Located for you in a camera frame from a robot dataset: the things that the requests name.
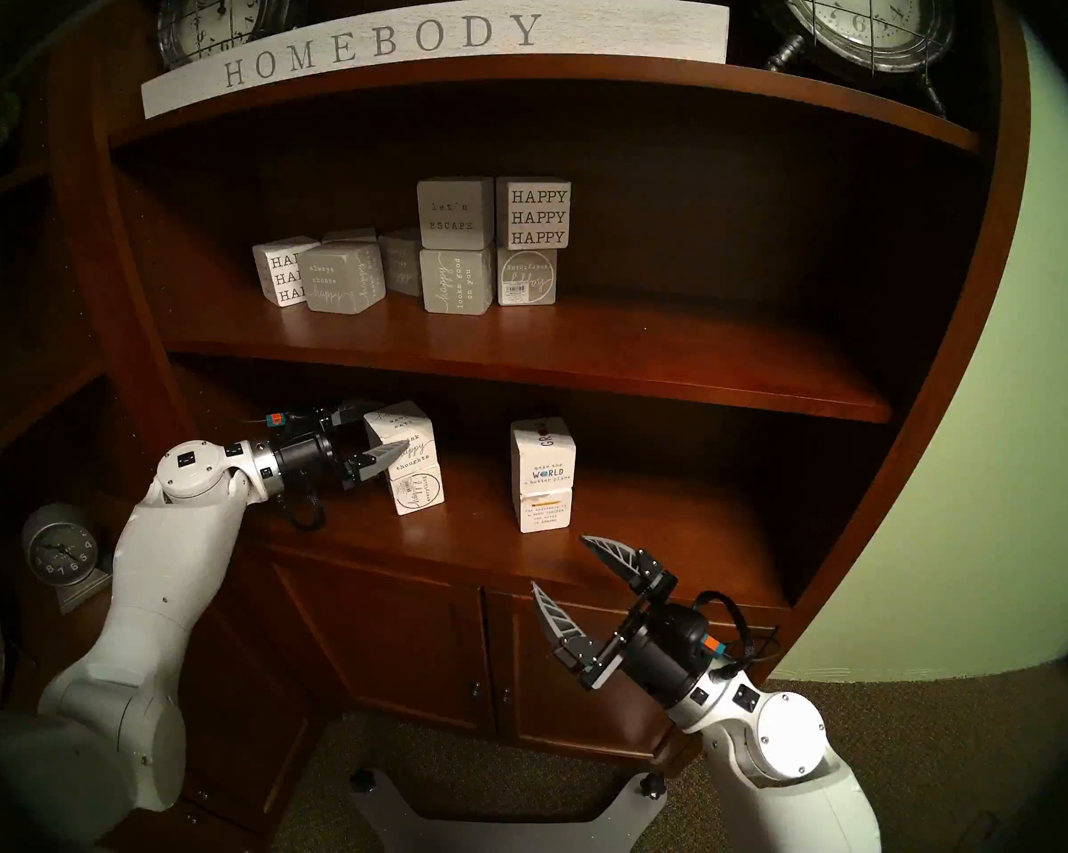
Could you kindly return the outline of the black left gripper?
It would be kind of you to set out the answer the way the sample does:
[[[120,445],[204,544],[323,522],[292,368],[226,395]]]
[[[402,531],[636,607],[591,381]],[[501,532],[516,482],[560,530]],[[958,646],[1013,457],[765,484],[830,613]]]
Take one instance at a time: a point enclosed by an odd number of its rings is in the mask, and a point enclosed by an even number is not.
[[[337,440],[343,427],[382,408],[383,402],[377,400],[344,400],[329,410],[329,420],[286,420],[276,428],[270,447],[285,486],[295,488],[304,479],[309,489],[336,481],[341,490],[351,490],[395,465],[405,451],[404,441],[350,453]]]

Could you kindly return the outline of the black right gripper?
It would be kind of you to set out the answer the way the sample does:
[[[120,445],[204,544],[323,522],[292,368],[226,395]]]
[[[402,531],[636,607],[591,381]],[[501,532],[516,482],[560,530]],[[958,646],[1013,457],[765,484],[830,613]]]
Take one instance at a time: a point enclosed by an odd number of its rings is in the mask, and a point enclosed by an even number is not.
[[[580,536],[580,541],[639,598],[669,598],[677,586],[676,575],[645,549],[588,534]],[[716,591],[702,591],[688,605],[639,603],[601,647],[537,582],[532,582],[540,630],[552,653],[567,670],[577,674],[579,684],[595,690],[607,677],[625,672],[661,706],[682,702],[718,660],[718,638],[701,612],[717,597]]]

